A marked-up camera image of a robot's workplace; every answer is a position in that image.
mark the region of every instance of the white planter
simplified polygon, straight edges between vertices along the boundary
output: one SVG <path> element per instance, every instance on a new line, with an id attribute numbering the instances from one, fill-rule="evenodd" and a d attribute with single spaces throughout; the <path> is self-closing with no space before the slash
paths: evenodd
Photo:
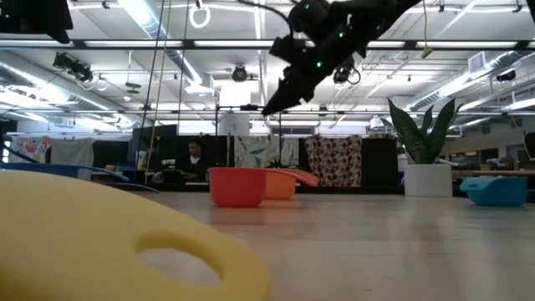
<path id="1" fill-rule="evenodd" d="M 405 167 L 405 195 L 451 197 L 451 166 L 413 164 Z"/>

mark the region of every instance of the blue object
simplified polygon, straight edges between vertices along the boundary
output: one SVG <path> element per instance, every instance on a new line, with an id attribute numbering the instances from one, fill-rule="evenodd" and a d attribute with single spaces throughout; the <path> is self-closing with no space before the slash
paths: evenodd
<path id="1" fill-rule="evenodd" d="M 527 200 L 527 177 L 467 177 L 461 191 L 478 206 L 519 207 Z"/>
<path id="2" fill-rule="evenodd" d="M 109 174 L 112 178 L 129 182 L 130 179 L 127 176 L 118 175 L 112 171 L 107 171 L 102 168 L 92 166 L 76 166 L 66 164 L 45 164 L 45 163 L 2 163 L 0 169 L 13 170 L 13 171 L 36 171 L 44 172 L 58 176 L 69 176 L 78 178 L 78 171 L 81 169 L 87 169 L 90 171 L 101 171 Z"/>

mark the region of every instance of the potted plant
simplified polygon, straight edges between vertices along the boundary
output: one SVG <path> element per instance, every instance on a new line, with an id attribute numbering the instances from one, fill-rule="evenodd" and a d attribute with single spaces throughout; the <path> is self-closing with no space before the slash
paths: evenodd
<path id="1" fill-rule="evenodd" d="M 431 106 L 425 112 L 422 125 L 418 128 L 409 113 L 397 108 L 390 99 L 388 103 L 392 122 L 382 119 L 383 124 L 397 132 L 398 138 L 410 156 L 408 159 L 412 159 L 415 163 L 405 168 L 405 195 L 451 197 L 451 166 L 434 162 L 441 153 L 442 146 L 446 142 L 446 133 L 461 107 L 456 108 L 455 99 L 450 100 L 433 124 L 433 106 Z"/>

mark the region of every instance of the hole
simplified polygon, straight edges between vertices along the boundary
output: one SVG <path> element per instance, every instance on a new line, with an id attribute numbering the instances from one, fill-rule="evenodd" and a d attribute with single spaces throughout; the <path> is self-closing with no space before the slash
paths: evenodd
<path id="1" fill-rule="evenodd" d="M 174 248 L 151 248 L 140 253 L 141 261 L 170 279 L 214 285 L 220 279 L 211 267 L 189 253 Z"/>

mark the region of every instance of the ceiling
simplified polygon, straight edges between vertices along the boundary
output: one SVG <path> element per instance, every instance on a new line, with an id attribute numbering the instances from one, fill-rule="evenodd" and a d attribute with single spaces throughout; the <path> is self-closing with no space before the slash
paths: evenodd
<path id="1" fill-rule="evenodd" d="M 443 13 L 437 12 L 439 0 L 427 0 L 427 21 L 421 4 L 403 15 L 392 28 L 381 38 L 429 40 L 532 40 L 535 38 L 535 24 L 527 11 L 523 0 L 523 10 L 513 13 L 517 7 L 515 0 L 442 0 L 446 6 Z M 103 9 L 101 1 L 78 0 L 69 1 L 74 30 L 69 36 L 74 39 L 146 39 L 145 32 L 118 2 L 108 1 L 109 10 Z M 154 1 L 157 9 L 162 1 Z M 266 4 L 284 13 L 292 7 L 291 2 L 283 0 L 266 0 Z M 169 5 L 165 1 L 162 24 L 167 24 Z M 174 39 L 274 39 L 288 33 L 288 26 L 277 15 L 245 7 L 232 0 L 205 0 L 203 5 L 210 8 L 211 19 L 204 28 L 194 28 L 187 19 L 187 1 L 173 0 L 169 37 Z M 195 20 L 202 22 L 204 12 L 195 14 Z M 0 38 L 46 38 L 40 35 L 0 34 Z M 57 72 L 52 66 L 56 50 L 52 49 L 19 49 L 9 51 L 28 61 L 32 66 L 51 72 Z M 91 65 L 91 69 L 105 78 L 90 93 L 101 96 L 118 105 L 131 110 L 138 110 L 146 102 L 154 104 L 158 99 L 164 110 L 177 110 L 179 101 L 183 104 L 181 119 L 213 120 L 215 115 L 187 114 L 188 110 L 213 110 L 215 98 L 212 96 L 192 95 L 184 92 L 181 84 L 181 72 L 163 51 L 136 50 L 131 55 L 130 74 L 128 50 L 72 50 L 64 52 L 73 58 Z M 369 51 L 367 58 L 354 55 L 356 69 L 361 73 L 361 80 L 356 85 L 345 84 L 337 87 L 331 78 L 325 79 L 315 90 L 313 100 L 298 107 L 296 110 L 316 110 L 320 105 L 327 105 L 330 110 L 387 110 L 387 98 L 391 98 L 399 107 L 405 107 L 419 94 L 431 91 L 452 75 L 467 69 L 467 60 L 475 55 L 475 51 L 434 51 L 425 59 L 421 51 Z M 247 72 L 260 73 L 262 65 L 263 84 L 269 98 L 277 89 L 278 78 L 282 77 L 287 66 L 281 59 L 275 58 L 267 50 L 185 50 L 184 56 L 195 70 L 211 74 L 217 89 L 231 83 L 228 70 L 236 64 L 245 64 Z M 505 89 L 513 84 L 531 79 L 532 60 L 527 59 L 516 67 L 517 79 L 512 82 L 492 84 L 489 79 L 480 80 L 464 89 L 457 96 L 462 102 L 487 96 L 496 89 Z M 67 74 L 59 77 L 66 79 L 70 85 L 76 86 Z M 89 89 L 95 84 L 85 84 Z M 141 84 L 139 94 L 128 94 L 125 82 Z M 242 84 L 252 91 L 252 103 L 262 103 L 261 84 L 258 80 Z M 338 119 L 339 115 L 330 116 Z M 176 120 L 177 115 L 163 114 L 159 120 Z M 286 115 L 285 119 L 313 120 L 317 115 Z M 371 115 L 348 115 L 345 120 L 369 120 Z"/>

